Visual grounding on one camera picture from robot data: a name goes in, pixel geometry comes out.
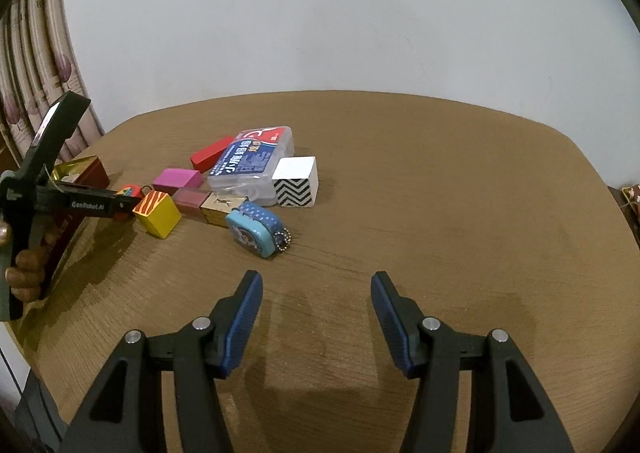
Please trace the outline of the person's left hand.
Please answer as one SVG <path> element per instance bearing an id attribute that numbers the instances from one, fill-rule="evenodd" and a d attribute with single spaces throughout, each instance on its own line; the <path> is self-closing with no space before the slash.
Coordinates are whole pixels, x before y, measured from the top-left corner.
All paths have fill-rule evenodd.
<path id="1" fill-rule="evenodd" d="M 23 303 L 32 303 L 38 299 L 46 276 L 47 262 L 60 235 L 60 228 L 51 224 L 39 245 L 21 251 L 16 257 L 15 265 L 6 268 L 4 279 L 15 298 Z"/>

